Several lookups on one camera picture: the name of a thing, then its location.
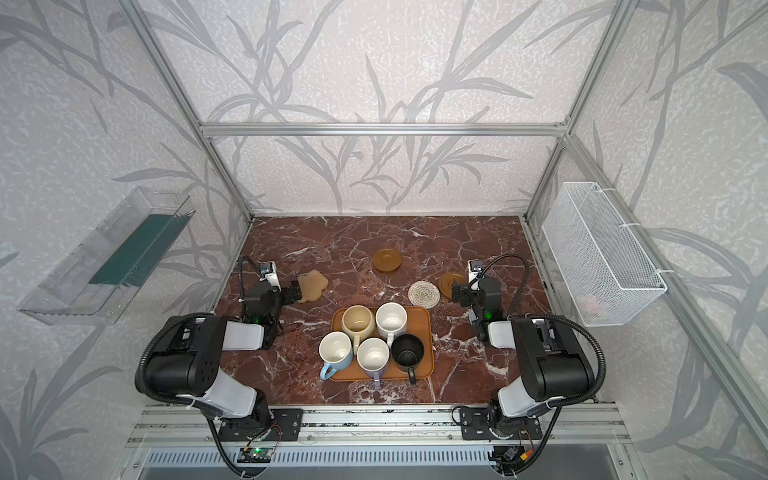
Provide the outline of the round wooden saucer coaster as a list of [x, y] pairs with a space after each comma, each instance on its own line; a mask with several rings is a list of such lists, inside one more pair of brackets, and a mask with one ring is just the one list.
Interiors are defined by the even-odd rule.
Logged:
[[452, 301], [452, 289], [455, 284], [466, 284], [467, 277], [465, 273], [459, 271], [449, 271], [443, 274], [438, 280], [438, 289], [443, 297]]

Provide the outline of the flower-shaped cork coaster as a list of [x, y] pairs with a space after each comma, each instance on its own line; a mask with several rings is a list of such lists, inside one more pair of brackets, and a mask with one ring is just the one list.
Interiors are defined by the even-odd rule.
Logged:
[[329, 280], [318, 270], [299, 275], [298, 282], [302, 294], [299, 303], [319, 300], [329, 285]]

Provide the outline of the woven multicolour round coaster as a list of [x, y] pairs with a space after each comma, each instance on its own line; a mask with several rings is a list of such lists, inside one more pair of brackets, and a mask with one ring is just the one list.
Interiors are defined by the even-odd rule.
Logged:
[[440, 302], [441, 293], [433, 283], [420, 280], [414, 282], [408, 290], [408, 299], [412, 305], [432, 309]]

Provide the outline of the beige glazed mug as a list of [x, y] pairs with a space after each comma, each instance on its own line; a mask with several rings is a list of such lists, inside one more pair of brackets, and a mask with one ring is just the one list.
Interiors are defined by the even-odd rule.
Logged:
[[342, 315], [341, 327], [352, 342], [354, 354], [357, 354], [362, 342], [376, 332], [374, 314], [363, 305], [351, 306]]

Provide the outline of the dark round wooden coaster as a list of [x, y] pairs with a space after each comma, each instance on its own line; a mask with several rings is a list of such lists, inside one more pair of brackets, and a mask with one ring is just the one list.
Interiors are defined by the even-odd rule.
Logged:
[[402, 265], [402, 254], [394, 248], [381, 248], [373, 254], [372, 263], [379, 272], [394, 272]]

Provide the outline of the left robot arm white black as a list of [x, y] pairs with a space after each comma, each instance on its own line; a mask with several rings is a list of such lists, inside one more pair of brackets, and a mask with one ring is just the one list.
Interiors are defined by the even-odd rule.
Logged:
[[220, 364], [225, 351], [270, 349], [282, 330], [282, 307], [301, 298], [296, 280], [287, 287], [262, 280], [241, 298], [241, 318], [215, 313], [169, 318], [141, 355], [136, 389], [161, 403], [200, 410], [220, 442], [296, 441], [303, 411], [271, 410], [263, 391], [235, 380]]

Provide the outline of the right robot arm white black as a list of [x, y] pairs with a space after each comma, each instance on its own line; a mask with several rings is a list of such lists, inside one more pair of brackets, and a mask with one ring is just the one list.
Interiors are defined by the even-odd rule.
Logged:
[[602, 387], [606, 358], [582, 325], [552, 314], [505, 314], [500, 282], [490, 277], [453, 283], [451, 298], [469, 310], [481, 341], [515, 352], [519, 369], [519, 377], [499, 389], [487, 406], [458, 408], [463, 439], [520, 439], [524, 432], [539, 439], [539, 417], [582, 403]]

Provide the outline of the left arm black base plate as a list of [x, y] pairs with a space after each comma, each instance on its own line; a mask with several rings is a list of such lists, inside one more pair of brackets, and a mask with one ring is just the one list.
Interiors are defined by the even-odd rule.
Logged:
[[274, 408], [267, 414], [255, 413], [240, 419], [224, 419], [218, 430], [222, 442], [298, 440], [304, 411], [300, 408]]

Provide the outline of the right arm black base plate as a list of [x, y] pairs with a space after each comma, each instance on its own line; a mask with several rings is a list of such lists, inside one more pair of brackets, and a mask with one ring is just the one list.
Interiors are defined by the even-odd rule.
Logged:
[[461, 429], [463, 440], [540, 440], [543, 432], [538, 419], [506, 417], [497, 407], [456, 406], [451, 418]]

